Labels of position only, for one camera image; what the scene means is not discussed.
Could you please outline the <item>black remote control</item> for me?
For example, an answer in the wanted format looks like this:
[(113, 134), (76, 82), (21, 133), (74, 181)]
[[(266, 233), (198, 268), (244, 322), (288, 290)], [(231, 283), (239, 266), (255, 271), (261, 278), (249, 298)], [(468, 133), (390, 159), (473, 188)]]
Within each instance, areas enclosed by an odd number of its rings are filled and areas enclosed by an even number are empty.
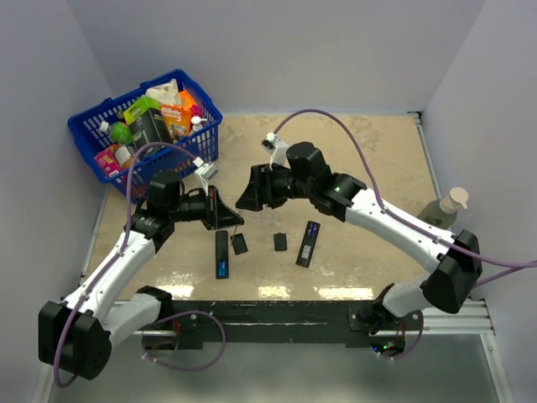
[(317, 238), (309, 238), (307, 236), (306, 232), (307, 232), (308, 223), (306, 224), (304, 236), (301, 241), (297, 259), (295, 261), (295, 263), (298, 266), (304, 267), (304, 268), (310, 267), (310, 262), (312, 260), (312, 256), (315, 250), (316, 240), (318, 238), (318, 236)]
[(227, 230), (216, 231), (216, 236), (215, 236), (215, 261), (216, 261), (216, 267), (217, 267), (217, 262), (219, 260), (226, 260), (228, 262), (228, 268), (229, 268), (229, 272), (230, 272), (229, 250), (228, 250), (228, 232), (227, 232)]

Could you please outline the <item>black battery cover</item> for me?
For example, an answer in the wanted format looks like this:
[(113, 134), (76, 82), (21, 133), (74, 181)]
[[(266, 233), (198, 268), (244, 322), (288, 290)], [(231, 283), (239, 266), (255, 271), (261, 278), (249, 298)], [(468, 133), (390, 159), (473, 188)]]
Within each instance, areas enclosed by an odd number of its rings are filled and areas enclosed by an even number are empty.
[(242, 233), (232, 235), (231, 242), (235, 255), (245, 254), (248, 252), (248, 246)]
[(276, 252), (284, 252), (288, 250), (287, 236), (285, 233), (274, 234), (274, 250)]

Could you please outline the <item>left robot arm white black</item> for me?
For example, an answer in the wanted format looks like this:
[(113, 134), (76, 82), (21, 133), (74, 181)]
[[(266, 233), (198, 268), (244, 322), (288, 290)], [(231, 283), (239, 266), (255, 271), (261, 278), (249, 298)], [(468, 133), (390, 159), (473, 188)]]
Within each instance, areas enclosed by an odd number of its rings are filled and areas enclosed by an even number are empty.
[(45, 303), (39, 311), (39, 360), (56, 373), (94, 379), (113, 349), (139, 328), (167, 328), (174, 309), (166, 291), (145, 286), (124, 305), (114, 304), (173, 234), (175, 224), (194, 221), (209, 231), (244, 223), (215, 186), (186, 191), (182, 180), (157, 175), (106, 259), (70, 295)]

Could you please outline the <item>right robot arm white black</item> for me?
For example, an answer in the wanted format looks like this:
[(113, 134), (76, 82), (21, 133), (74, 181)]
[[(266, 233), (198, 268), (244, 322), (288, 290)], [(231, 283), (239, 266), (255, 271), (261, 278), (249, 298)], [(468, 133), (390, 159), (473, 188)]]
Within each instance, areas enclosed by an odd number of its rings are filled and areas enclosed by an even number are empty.
[(423, 280), (387, 285), (372, 305), (360, 312), (363, 321), (391, 330), (414, 311), (434, 307), (456, 314), (482, 274), (475, 258), (477, 236), (455, 235), (413, 217), (376, 197), (373, 189), (343, 173), (334, 173), (310, 142), (284, 148), (287, 166), (254, 165), (236, 206), (259, 212), (278, 208), (289, 199), (306, 199), (314, 208), (341, 222), (374, 233), (405, 252), (427, 272)]

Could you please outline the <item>white pump bottle in basket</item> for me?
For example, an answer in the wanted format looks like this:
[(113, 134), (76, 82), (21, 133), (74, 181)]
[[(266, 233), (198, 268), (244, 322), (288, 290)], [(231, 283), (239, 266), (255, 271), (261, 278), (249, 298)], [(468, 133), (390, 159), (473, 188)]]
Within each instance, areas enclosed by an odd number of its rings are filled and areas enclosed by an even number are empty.
[(190, 120), (191, 132), (196, 133), (198, 131), (201, 131), (207, 123), (208, 120), (206, 118), (202, 118), (200, 116), (192, 117)]

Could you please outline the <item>orange Gillette razor pack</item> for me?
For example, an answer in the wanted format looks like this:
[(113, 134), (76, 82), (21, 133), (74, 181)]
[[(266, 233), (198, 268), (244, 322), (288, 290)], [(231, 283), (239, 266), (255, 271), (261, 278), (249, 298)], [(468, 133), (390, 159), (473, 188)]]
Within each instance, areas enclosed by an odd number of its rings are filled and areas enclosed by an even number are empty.
[(190, 134), (192, 113), (179, 105), (162, 104), (160, 111), (174, 143)]

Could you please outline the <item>orange pill bottle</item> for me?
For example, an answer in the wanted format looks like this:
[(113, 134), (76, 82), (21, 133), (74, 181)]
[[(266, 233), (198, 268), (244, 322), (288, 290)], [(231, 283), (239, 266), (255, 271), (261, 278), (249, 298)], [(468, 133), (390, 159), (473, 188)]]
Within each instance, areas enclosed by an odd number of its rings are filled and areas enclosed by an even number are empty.
[(121, 170), (127, 170), (133, 162), (133, 148), (128, 145), (121, 145), (114, 153), (114, 158), (121, 168)]

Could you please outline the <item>green black razor box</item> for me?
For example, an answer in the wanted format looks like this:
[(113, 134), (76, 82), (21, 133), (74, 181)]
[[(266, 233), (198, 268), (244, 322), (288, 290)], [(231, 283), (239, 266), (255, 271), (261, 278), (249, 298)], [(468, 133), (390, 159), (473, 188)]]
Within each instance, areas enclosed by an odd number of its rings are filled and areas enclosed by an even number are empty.
[(141, 96), (125, 110), (124, 118), (133, 136), (136, 150), (151, 143), (172, 143), (156, 100)]

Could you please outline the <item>pink box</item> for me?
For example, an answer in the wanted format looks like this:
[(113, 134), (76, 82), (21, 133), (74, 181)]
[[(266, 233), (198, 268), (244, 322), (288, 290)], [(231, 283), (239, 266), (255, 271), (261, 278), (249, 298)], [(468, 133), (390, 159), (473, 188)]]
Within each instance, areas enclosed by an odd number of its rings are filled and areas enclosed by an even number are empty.
[(98, 167), (102, 170), (105, 177), (113, 177), (119, 174), (122, 169), (114, 158), (114, 151), (105, 149), (95, 157)]

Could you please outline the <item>green bottle white cap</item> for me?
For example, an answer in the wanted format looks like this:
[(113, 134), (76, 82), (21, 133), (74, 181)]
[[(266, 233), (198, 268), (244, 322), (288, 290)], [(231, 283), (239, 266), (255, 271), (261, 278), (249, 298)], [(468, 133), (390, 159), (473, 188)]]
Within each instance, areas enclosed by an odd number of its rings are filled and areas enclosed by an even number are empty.
[(133, 142), (133, 136), (131, 135), (129, 127), (125, 123), (109, 123), (107, 121), (101, 121), (99, 130), (102, 133), (107, 134), (115, 143), (131, 144)]

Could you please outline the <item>crumpled beige paper bag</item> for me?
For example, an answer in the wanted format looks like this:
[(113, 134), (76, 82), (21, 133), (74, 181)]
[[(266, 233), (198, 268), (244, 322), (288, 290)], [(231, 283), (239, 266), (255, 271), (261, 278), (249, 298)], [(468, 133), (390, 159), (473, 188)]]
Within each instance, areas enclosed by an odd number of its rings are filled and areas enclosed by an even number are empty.
[(159, 104), (180, 106), (182, 101), (179, 92), (177, 80), (172, 79), (164, 84), (148, 88), (145, 95)]

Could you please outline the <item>green liquid soap pump bottle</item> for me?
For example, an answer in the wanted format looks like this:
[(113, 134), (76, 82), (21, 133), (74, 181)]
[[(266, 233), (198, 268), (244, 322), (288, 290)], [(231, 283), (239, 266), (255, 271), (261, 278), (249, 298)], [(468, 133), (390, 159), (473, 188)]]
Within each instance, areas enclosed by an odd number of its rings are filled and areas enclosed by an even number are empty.
[(417, 218), (434, 227), (448, 229), (455, 223), (458, 211), (467, 209), (468, 200), (469, 194), (464, 188), (453, 187), (443, 198), (431, 201)]

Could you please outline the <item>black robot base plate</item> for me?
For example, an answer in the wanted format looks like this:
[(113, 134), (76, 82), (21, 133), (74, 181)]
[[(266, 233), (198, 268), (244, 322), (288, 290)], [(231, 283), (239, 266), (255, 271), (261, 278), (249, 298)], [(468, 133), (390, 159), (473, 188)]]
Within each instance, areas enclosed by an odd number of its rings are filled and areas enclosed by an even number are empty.
[(176, 336), (181, 349), (199, 349), (226, 336), (227, 343), (342, 344), (401, 352), (403, 332), (420, 331), (420, 311), (373, 318), (375, 301), (168, 301), (144, 331)]

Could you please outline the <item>aluminium frame rail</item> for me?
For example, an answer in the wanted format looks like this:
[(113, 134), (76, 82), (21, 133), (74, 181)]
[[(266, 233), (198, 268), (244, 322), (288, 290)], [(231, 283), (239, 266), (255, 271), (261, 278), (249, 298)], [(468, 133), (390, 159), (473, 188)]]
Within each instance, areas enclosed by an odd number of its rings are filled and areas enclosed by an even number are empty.
[(467, 301), (457, 314), (426, 308), (424, 334), (488, 335), (494, 334), (494, 327), (485, 301)]

